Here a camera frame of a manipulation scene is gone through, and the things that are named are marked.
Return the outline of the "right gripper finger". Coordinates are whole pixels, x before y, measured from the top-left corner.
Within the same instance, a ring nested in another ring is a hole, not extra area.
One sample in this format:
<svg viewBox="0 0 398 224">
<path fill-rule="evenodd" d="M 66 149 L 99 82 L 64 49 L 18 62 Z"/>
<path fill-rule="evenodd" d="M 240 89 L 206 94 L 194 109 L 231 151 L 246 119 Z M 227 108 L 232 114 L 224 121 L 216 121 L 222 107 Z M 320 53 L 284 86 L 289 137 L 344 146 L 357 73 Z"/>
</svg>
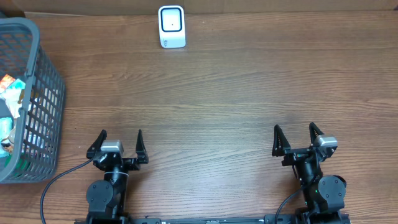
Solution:
<svg viewBox="0 0 398 224">
<path fill-rule="evenodd" d="M 274 126 L 274 143 L 272 147 L 272 156 L 284 156 L 287 151 L 291 150 L 291 146 L 285 137 L 281 127 L 277 124 Z"/>
<path fill-rule="evenodd" d="M 309 124 L 309 131 L 311 145 L 319 145 L 320 139 L 324 135 L 324 133 L 318 128 L 318 126 L 314 122 L 311 122 Z"/>
</svg>

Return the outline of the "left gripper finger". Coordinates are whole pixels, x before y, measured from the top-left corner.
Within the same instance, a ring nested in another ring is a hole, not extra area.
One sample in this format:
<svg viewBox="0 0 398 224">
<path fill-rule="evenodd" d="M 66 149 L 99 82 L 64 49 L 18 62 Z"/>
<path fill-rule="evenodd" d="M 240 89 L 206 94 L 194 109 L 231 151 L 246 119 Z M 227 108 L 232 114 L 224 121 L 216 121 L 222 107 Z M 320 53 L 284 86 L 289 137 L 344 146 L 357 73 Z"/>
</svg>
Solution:
<svg viewBox="0 0 398 224">
<path fill-rule="evenodd" d="M 137 154 L 137 160 L 139 161 L 140 164 L 149 163 L 149 156 L 147 154 L 146 147 L 144 145 L 141 129 L 139 130 L 137 135 L 136 154 Z"/>
<path fill-rule="evenodd" d="M 100 152 L 102 143 L 106 140 L 107 132 L 106 130 L 102 129 L 97 139 L 94 143 L 88 148 L 86 152 L 86 158 L 92 159 L 94 158 L 97 152 Z"/>
</svg>

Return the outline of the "teal tissue packet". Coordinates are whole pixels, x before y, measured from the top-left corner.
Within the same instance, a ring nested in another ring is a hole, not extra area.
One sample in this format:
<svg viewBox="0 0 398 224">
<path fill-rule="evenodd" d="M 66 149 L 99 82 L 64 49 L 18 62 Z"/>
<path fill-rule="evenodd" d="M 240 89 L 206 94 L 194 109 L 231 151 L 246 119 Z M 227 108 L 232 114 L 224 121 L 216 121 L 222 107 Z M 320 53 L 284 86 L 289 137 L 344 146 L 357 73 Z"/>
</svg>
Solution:
<svg viewBox="0 0 398 224">
<path fill-rule="evenodd" d="M 1 157 L 7 157 L 14 149 L 12 134 L 13 119 L 1 118 Z"/>
</svg>

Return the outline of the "brown PanTree snack bag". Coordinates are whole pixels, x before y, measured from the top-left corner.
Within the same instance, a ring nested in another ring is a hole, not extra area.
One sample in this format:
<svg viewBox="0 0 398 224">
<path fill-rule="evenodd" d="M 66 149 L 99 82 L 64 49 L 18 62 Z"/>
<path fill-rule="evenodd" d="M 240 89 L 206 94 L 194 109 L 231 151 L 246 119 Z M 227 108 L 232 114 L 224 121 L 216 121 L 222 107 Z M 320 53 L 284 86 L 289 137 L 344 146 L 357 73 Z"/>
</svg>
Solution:
<svg viewBox="0 0 398 224">
<path fill-rule="evenodd" d="M 22 106 L 20 96 L 21 93 L 17 92 L 17 90 L 12 90 L 11 93 L 1 93 L 1 99 L 5 100 L 6 106 L 14 119 L 20 116 L 19 108 Z"/>
</svg>

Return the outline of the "teal gum packet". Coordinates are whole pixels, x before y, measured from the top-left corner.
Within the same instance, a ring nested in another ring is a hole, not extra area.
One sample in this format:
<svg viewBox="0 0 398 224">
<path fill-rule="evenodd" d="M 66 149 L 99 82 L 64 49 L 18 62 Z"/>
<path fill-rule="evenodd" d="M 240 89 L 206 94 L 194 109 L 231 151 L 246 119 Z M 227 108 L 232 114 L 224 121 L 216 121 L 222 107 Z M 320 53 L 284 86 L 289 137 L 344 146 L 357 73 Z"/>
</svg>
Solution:
<svg viewBox="0 0 398 224">
<path fill-rule="evenodd" d="M 25 89 L 25 82 L 16 79 L 1 91 L 1 98 L 5 100 L 18 100 Z"/>
</svg>

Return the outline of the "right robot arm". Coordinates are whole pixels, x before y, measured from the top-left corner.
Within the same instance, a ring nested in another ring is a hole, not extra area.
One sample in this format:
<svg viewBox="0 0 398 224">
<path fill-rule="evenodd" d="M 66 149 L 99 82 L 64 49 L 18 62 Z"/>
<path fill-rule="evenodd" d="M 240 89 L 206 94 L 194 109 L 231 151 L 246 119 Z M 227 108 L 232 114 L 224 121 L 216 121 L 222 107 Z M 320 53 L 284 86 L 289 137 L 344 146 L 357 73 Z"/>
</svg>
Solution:
<svg viewBox="0 0 398 224">
<path fill-rule="evenodd" d="M 342 215 L 345 207 L 347 183 L 339 175 L 324 175 L 320 163 L 330 158 L 338 148 L 338 141 L 332 134 L 323 133 L 315 123 L 309 124 L 310 145 L 305 148 L 291 148 L 279 125 L 274 126 L 272 156 L 282 157 L 283 166 L 291 166 L 300 188 L 288 196 L 277 209 L 274 222 L 280 219 L 285 204 L 303 194 L 305 206 L 296 209 L 289 216 L 291 223 L 349 223 L 349 216 Z"/>
</svg>

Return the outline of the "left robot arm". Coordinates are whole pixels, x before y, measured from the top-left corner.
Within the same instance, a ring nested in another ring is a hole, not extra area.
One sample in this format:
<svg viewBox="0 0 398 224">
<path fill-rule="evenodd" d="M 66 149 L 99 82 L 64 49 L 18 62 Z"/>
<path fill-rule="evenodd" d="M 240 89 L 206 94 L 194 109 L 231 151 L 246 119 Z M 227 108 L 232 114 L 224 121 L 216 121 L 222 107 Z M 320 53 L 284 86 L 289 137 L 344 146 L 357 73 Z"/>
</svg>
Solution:
<svg viewBox="0 0 398 224">
<path fill-rule="evenodd" d="M 102 180 L 93 182 L 86 191 L 89 204 L 86 223 L 133 223 L 124 211 L 127 183 L 130 171 L 139 171 L 142 164 L 149 162 L 142 131 L 138 132 L 134 158 L 124 157 L 120 140 L 107 140 L 102 130 L 89 147 L 86 157 L 104 172 Z"/>
</svg>

